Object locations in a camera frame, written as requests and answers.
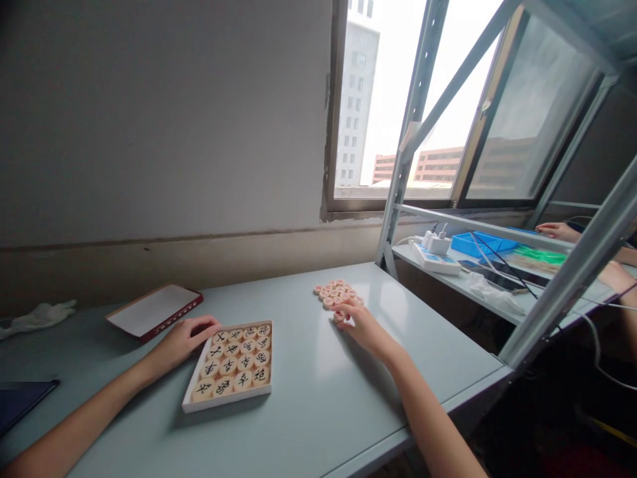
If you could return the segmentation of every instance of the white tissue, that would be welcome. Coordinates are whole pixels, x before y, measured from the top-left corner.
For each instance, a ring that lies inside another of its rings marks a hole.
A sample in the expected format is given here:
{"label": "white tissue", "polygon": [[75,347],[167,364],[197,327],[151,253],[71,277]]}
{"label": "white tissue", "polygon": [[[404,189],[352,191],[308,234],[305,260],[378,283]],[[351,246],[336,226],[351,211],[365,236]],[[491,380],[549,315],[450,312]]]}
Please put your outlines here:
{"label": "white tissue", "polygon": [[59,324],[69,315],[75,313],[75,309],[72,307],[76,302],[72,300],[58,305],[41,303],[30,314],[13,319],[9,328],[0,327],[0,340],[20,332],[31,332]]}
{"label": "white tissue", "polygon": [[469,290],[499,309],[525,315],[524,309],[518,305],[510,292],[496,289],[482,274],[469,273]]}

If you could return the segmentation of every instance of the blue container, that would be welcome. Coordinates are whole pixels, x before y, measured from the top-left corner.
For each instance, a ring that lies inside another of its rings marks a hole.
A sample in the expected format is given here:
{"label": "blue container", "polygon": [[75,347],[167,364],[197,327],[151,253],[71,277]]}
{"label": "blue container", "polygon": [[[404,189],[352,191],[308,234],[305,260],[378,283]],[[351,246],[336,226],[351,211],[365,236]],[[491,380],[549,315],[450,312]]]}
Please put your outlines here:
{"label": "blue container", "polygon": [[476,239],[474,241],[473,237],[471,237],[471,233],[467,232],[466,234],[457,234],[456,236],[453,236],[451,239],[451,248],[458,252],[462,252],[467,256],[479,258],[482,257],[480,249],[482,249],[482,251],[488,256],[490,254],[493,255],[491,249],[495,252],[503,252],[514,249],[518,245],[516,241],[499,238],[497,236],[492,236],[491,234],[485,234],[483,232],[474,232],[474,234],[485,241],[488,244],[488,247],[480,242],[480,239]]}

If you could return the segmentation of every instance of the building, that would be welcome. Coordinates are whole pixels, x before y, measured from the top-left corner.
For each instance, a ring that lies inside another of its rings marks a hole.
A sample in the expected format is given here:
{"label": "building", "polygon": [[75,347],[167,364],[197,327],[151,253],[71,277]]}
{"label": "building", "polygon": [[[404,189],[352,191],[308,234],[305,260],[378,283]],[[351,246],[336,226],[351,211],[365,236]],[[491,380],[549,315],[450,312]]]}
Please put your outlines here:
{"label": "building", "polygon": [[[462,159],[463,146],[432,149],[418,153],[416,168],[409,178],[412,181],[453,184]],[[372,184],[391,179],[396,156],[376,155]]]}
{"label": "building", "polygon": [[349,8],[336,150],[336,187],[360,184],[380,41],[380,33],[366,26],[371,24],[374,0],[354,0],[353,8],[350,0]]}

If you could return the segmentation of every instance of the right hand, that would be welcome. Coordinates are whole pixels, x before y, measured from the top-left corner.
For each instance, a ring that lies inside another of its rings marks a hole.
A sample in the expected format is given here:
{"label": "right hand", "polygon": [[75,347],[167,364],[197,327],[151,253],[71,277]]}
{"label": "right hand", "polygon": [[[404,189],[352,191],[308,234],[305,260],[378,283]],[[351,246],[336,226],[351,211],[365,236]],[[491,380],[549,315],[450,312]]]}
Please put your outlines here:
{"label": "right hand", "polygon": [[550,237],[575,244],[582,236],[581,233],[572,229],[565,222],[545,222],[535,228],[538,232]]}
{"label": "right hand", "polygon": [[360,302],[347,299],[342,304],[332,307],[332,310],[345,312],[346,315],[354,319],[355,327],[344,322],[343,319],[334,318],[334,323],[377,359],[382,360],[392,347],[397,346],[391,335],[381,327],[367,307]]}

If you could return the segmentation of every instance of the left hand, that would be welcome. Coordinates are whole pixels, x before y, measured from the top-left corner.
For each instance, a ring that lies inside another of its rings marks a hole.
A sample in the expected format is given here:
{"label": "left hand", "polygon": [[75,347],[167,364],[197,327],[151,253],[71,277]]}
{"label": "left hand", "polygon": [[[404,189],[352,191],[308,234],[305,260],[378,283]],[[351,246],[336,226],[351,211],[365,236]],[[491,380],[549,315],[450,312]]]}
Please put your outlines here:
{"label": "left hand", "polygon": [[635,283],[635,278],[615,261],[610,261],[597,279],[619,294],[624,293]]}
{"label": "left hand", "polygon": [[221,324],[211,315],[185,319],[177,323],[168,335],[144,358],[143,365],[153,380],[170,372],[203,342],[212,337]]}

